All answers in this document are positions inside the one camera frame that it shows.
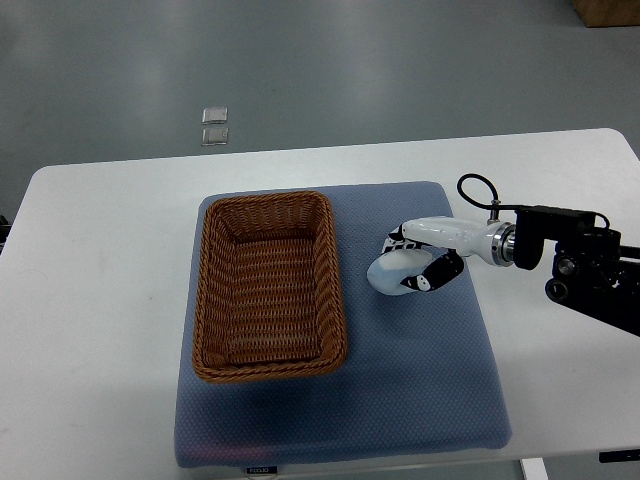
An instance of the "gray floor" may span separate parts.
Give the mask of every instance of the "gray floor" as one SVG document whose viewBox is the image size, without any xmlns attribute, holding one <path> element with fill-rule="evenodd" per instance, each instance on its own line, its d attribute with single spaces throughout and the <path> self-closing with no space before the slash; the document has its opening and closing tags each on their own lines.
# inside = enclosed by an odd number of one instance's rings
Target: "gray floor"
<svg viewBox="0 0 640 480">
<path fill-rule="evenodd" d="M 230 141 L 205 148 L 213 105 Z M 0 4 L 10 219 L 46 165 L 591 127 L 638 154 L 639 120 L 640 27 L 587 29 L 569 0 Z M 640 477 L 595 456 L 547 463 L 552 480 Z M 450 468 L 420 478 L 520 477 Z"/>
</svg>

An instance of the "blue foam pad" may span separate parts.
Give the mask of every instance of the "blue foam pad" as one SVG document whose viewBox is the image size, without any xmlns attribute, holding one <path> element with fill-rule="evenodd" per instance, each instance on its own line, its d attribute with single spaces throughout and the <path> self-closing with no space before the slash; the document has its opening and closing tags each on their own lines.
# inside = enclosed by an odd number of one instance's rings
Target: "blue foam pad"
<svg viewBox="0 0 640 480">
<path fill-rule="evenodd" d="M 334 209 L 347 360 L 329 375 L 292 380 L 213 385 L 195 375 L 202 219 L 215 200 L 240 194 L 207 198 L 198 216 L 182 343 L 178 464 L 319 463 L 506 445 L 511 428 L 469 274 L 435 292 L 400 297 L 382 295 L 367 282 L 389 231 L 409 219 L 451 215 L 440 185 L 314 190 Z"/>
</svg>

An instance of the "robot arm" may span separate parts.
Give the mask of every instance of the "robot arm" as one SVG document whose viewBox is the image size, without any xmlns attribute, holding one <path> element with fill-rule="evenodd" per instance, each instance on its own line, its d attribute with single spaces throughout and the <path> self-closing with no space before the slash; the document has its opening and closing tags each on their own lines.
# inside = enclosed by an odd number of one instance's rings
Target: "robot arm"
<svg viewBox="0 0 640 480">
<path fill-rule="evenodd" d="M 469 198 L 462 190 L 467 178 L 485 182 L 493 192 L 491 205 Z M 409 291 L 432 291 L 458 276 L 461 257 L 478 255 L 489 265 L 515 264 L 533 270 L 545 240 L 554 240 L 556 254 L 547 297 L 560 305 L 640 336 L 640 248 L 620 245 L 620 232 L 597 212 L 547 206 L 500 205 L 495 187 L 486 178 L 467 174 L 458 192 L 473 205 L 491 211 L 487 225 L 450 217 L 409 220 L 389 233 L 382 253 L 422 245 L 447 248 L 448 253 L 426 266 L 419 275 L 400 283 Z M 515 225 L 500 222 L 500 210 L 514 210 Z M 602 217 L 604 227 L 596 227 Z"/>
</svg>

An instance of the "white table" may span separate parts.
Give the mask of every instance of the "white table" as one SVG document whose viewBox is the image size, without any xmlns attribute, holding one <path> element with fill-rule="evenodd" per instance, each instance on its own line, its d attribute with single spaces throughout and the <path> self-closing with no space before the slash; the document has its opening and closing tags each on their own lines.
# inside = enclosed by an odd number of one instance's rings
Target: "white table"
<svg viewBox="0 0 640 480">
<path fill-rule="evenodd" d="M 443 185 L 454 215 L 481 221 L 486 212 L 455 191 L 467 172 L 489 177 L 504 202 L 603 212 L 624 244 L 640 245 L 640 163 L 612 130 L 40 170 L 0 256 L 2 478 L 242 476 L 231 468 L 181 471 L 173 457 L 180 342 L 202 199 L 430 180 Z M 472 196 L 488 198 L 472 183 Z M 509 212 L 502 218 L 515 220 Z M 640 446 L 640 338 L 547 300 L 552 257 L 549 244 L 532 272 L 469 260 L 513 428 L 504 449 L 284 466 L 281 472 Z"/>
</svg>

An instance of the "wicker basket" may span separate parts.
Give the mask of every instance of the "wicker basket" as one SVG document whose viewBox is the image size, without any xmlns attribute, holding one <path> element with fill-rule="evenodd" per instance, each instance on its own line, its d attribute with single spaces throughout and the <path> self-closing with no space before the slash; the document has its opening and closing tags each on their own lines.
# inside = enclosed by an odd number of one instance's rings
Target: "wicker basket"
<svg viewBox="0 0 640 480">
<path fill-rule="evenodd" d="M 229 383 L 329 373 L 347 353 L 333 210 L 319 192 L 231 197 L 206 211 L 193 368 Z"/>
</svg>

